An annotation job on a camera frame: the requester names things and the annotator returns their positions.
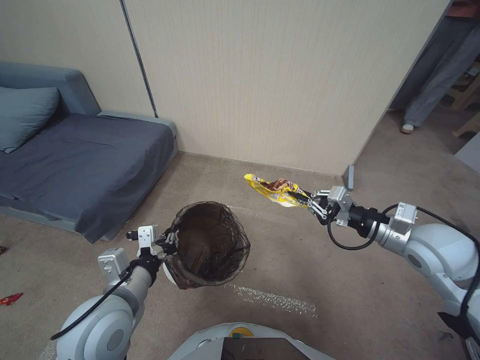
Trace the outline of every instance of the chip bag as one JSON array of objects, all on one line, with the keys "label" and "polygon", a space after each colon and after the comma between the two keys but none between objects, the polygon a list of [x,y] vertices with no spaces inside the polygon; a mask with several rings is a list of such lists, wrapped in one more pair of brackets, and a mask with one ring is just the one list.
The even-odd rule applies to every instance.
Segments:
[{"label": "chip bag", "polygon": [[253,174],[246,174],[244,178],[248,185],[250,185],[263,196],[269,198],[274,203],[278,203],[287,208],[307,207],[306,204],[298,202],[297,199],[289,195],[289,192],[292,192],[308,197],[305,191],[303,191],[296,183],[287,181],[284,178],[280,178],[273,182],[267,182]]}]

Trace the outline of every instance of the trash bin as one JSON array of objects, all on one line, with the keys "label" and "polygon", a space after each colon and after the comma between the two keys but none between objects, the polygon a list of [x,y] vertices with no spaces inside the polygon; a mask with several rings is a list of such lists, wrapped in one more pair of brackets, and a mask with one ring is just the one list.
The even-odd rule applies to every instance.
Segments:
[{"label": "trash bin", "polygon": [[224,204],[202,201],[181,209],[171,227],[177,253],[165,265],[180,289],[222,285],[237,276],[250,253],[244,228]]}]

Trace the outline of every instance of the gray pillow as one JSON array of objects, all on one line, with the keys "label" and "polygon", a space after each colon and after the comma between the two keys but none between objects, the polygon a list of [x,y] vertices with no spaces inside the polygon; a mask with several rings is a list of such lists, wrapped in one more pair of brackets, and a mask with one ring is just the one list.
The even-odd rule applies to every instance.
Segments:
[{"label": "gray pillow", "polygon": [[9,154],[30,139],[52,117],[59,98],[56,87],[0,86],[0,151]]}]

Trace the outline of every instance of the person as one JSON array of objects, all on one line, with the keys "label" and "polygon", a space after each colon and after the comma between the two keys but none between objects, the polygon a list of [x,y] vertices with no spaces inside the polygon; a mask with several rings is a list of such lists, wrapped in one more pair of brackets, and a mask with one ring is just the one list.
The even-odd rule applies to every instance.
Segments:
[{"label": "person", "polygon": [[393,99],[405,110],[400,131],[421,126],[450,87],[480,53],[480,0],[453,1]]}]

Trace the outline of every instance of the wall panel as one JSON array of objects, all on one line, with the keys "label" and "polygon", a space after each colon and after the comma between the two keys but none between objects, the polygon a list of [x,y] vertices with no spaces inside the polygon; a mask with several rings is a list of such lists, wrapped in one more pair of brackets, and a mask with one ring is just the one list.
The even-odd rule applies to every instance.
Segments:
[{"label": "wall panel", "polygon": [[184,151],[341,174],[449,0],[127,0]]},{"label": "wall panel", "polygon": [[102,110],[153,115],[118,0],[11,0],[0,61],[82,71]]}]

